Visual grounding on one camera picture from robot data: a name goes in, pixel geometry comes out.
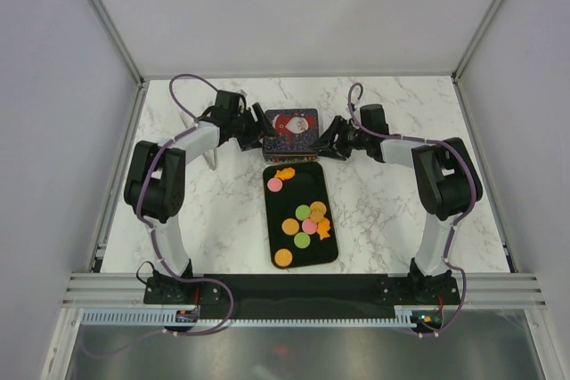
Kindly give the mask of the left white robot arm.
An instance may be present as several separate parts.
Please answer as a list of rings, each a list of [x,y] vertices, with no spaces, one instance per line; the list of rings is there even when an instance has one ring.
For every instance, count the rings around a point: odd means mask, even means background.
[[[155,266],[159,274],[169,276],[164,294],[174,303],[187,303],[195,291],[178,219],[187,166],[230,140],[247,151],[276,135],[259,103],[248,105],[244,94],[219,90],[215,103],[194,117],[189,128],[162,143],[135,144],[124,200],[150,235]]]

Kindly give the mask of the black rectangular tray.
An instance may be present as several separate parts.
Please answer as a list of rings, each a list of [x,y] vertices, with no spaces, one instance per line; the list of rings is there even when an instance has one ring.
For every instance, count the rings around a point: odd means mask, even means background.
[[[263,184],[273,266],[286,270],[336,261],[338,241],[322,166],[268,166]]]

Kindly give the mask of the dotted tan cookie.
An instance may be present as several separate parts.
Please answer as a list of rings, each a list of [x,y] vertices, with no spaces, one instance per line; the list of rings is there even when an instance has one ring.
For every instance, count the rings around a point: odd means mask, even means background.
[[[327,213],[327,207],[326,205],[321,202],[321,201],[314,201],[311,205],[310,205],[310,209],[311,209],[311,213],[319,213],[321,215],[325,215]]]
[[[297,233],[299,233],[300,225],[298,220],[294,218],[288,218],[282,222],[281,229],[286,235],[295,236]]]

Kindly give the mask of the orange fish cookie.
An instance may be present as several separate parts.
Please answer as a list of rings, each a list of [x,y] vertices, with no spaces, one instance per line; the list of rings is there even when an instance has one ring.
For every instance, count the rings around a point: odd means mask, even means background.
[[[325,240],[330,237],[331,224],[330,220],[323,217],[320,222],[317,223],[316,232],[319,235],[320,240]]]
[[[292,179],[295,175],[296,175],[296,170],[293,167],[286,167],[277,170],[274,177],[281,181],[287,181]]]

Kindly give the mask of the square cookie tin box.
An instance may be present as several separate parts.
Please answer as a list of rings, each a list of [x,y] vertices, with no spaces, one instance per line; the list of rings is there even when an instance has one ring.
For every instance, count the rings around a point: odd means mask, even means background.
[[[281,165],[315,161],[318,155],[316,152],[274,152],[262,150],[262,157],[267,165]]]

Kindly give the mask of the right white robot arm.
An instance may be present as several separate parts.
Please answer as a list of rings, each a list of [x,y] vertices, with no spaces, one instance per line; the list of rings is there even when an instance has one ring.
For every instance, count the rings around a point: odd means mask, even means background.
[[[359,109],[360,117],[335,116],[313,143],[318,155],[347,160],[363,150],[379,163],[399,165],[414,172],[419,200],[427,212],[419,250],[411,260],[408,296],[415,303],[429,303],[440,290],[436,277],[450,272],[452,240],[462,221],[483,196],[483,185],[464,141],[422,140],[389,132],[380,104]]]

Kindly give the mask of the pink round cookie upper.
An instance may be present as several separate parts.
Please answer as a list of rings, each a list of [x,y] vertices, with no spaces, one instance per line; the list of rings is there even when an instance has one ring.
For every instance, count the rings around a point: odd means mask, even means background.
[[[267,189],[271,192],[279,192],[283,187],[283,181],[280,178],[273,177],[267,182]]]

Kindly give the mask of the tan leaf cookie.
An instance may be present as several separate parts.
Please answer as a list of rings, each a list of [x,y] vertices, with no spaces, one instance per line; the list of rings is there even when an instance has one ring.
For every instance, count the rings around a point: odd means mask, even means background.
[[[309,219],[314,222],[315,224],[318,224],[319,222],[321,222],[324,218],[325,218],[325,212],[320,211],[320,210],[313,210],[309,216]]]

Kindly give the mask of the green round cookie lower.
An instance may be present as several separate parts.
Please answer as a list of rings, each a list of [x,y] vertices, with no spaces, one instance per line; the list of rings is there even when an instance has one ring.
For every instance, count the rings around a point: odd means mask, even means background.
[[[311,237],[305,232],[299,232],[294,237],[294,245],[299,249],[305,249],[311,244]]]

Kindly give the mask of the green round cookie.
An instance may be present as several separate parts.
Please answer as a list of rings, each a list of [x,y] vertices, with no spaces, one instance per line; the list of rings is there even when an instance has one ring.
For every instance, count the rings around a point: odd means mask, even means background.
[[[299,221],[303,221],[309,218],[311,214],[310,206],[308,205],[300,205],[296,208],[295,216]]]
[[[311,237],[305,232],[299,232],[294,237],[294,245],[299,249],[305,249],[311,244]]]

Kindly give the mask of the green round cookie upper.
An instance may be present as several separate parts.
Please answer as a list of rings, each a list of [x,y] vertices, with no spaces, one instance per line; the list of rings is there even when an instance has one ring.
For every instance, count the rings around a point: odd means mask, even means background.
[[[309,218],[311,214],[310,206],[308,205],[300,205],[296,208],[295,216],[299,221],[303,221]]]

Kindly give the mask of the gold tin lid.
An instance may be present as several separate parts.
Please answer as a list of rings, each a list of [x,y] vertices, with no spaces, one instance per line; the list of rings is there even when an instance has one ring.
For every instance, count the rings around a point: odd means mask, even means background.
[[[320,137],[317,109],[269,109],[265,116],[276,137],[263,141],[262,153],[267,156],[285,157],[315,155],[313,144]]]

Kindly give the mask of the pink round cookie lower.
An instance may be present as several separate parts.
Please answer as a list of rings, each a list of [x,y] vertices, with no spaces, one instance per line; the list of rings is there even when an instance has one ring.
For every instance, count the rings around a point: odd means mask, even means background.
[[[302,230],[304,233],[308,235],[313,235],[317,232],[318,224],[313,222],[310,218],[303,220],[302,222]]]

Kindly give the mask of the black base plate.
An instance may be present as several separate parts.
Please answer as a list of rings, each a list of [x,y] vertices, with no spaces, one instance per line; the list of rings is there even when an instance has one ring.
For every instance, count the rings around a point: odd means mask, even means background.
[[[332,319],[384,318],[397,306],[450,307],[460,296],[449,273],[425,284],[386,274],[210,274],[184,284],[155,274],[147,280],[143,302],[196,303],[210,319],[227,313],[231,319]]]

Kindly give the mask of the dotted orange cookie bottom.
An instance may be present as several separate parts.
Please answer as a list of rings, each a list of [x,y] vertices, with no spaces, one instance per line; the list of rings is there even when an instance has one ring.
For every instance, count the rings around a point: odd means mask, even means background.
[[[278,268],[287,268],[293,262],[293,254],[287,248],[281,248],[275,252],[273,261]]]

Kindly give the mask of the dotted tan cookie upper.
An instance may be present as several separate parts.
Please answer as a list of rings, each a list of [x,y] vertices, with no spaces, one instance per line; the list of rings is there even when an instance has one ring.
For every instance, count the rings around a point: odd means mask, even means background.
[[[327,207],[326,205],[321,202],[321,201],[314,201],[311,205],[310,205],[310,209],[311,209],[311,213],[319,213],[321,215],[325,215],[327,213]]]

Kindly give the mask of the orange fish cookie upper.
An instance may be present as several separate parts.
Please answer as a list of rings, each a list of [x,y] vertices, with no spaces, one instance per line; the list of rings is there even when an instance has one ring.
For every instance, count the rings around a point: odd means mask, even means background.
[[[274,177],[281,181],[287,181],[292,179],[295,175],[296,175],[296,170],[293,167],[286,167],[277,170]]]

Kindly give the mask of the pink round cookie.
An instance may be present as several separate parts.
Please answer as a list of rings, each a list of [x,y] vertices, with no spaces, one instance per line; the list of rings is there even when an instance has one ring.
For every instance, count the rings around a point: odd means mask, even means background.
[[[302,222],[302,230],[304,233],[308,235],[313,235],[317,232],[318,224],[313,222],[310,218],[303,220]]]
[[[267,189],[271,192],[279,192],[283,187],[283,181],[280,178],[273,177],[267,182]]]

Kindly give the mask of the orange fish cookie lower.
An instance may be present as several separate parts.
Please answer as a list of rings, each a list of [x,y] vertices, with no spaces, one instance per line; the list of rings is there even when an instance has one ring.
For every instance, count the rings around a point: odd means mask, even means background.
[[[317,223],[316,232],[319,235],[320,240],[325,240],[330,237],[331,224],[330,220],[323,217],[320,222]]]

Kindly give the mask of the dotted tan cookie middle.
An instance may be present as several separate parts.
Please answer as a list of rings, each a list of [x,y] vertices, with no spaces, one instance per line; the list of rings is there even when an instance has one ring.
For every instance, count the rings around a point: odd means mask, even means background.
[[[288,218],[282,222],[281,229],[286,235],[295,236],[297,233],[299,233],[300,225],[298,220],[294,218]]]

